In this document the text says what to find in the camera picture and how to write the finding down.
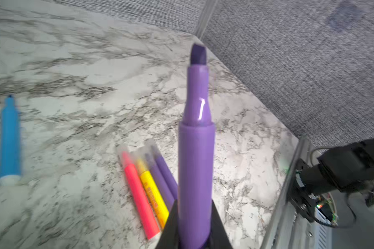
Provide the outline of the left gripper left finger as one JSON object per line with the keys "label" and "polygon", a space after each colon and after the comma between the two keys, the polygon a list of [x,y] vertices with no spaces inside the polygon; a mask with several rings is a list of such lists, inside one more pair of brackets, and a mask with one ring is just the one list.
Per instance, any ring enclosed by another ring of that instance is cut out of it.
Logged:
{"label": "left gripper left finger", "polygon": [[162,235],[155,247],[156,249],[178,249],[178,202],[173,203],[171,212],[167,219]]}

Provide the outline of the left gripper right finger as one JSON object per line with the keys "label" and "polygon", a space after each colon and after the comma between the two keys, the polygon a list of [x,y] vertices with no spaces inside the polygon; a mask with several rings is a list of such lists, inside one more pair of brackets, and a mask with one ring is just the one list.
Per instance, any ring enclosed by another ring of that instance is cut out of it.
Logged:
{"label": "left gripper right finger", "polygon": [[210,248],[211,249],[233,249],[224,229],[220,215],[217,211],[214,201],[212,201],[212,216],[210,230]]}

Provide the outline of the blue highlighter pen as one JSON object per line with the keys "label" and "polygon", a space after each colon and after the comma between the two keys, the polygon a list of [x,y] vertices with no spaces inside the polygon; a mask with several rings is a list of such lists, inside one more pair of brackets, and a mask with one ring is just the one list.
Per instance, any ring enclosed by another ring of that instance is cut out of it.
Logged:
{"label": "blue highlighter pen", "polygon": [[19,112],[9,95],[1,112],[0,186],[15,185],[21,179],[20,139]]}

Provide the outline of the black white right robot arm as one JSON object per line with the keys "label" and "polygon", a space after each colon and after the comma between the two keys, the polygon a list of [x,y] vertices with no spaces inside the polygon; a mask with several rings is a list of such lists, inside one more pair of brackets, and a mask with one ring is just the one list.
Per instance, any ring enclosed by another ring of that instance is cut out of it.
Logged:
{"label": "black white right robot arm", "polygon": [[296,162],[296,173],[288,200],[296,207],[315,205],[315,197],[333,190],[353,193],[365,189],[374,180],[374,139],[326,149],[312,165],[304,159]]}

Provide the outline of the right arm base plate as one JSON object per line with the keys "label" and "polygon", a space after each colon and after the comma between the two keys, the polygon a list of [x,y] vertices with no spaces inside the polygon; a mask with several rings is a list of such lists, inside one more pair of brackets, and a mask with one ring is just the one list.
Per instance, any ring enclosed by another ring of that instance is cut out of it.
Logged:
{"label": "right arm base plate", "polygon": [[298,214],[312,223],[317,200],[316,197],[311,197],[314,190],[315,172],[303,159],[298,159],[294,166],[287,200],[292,203]]}

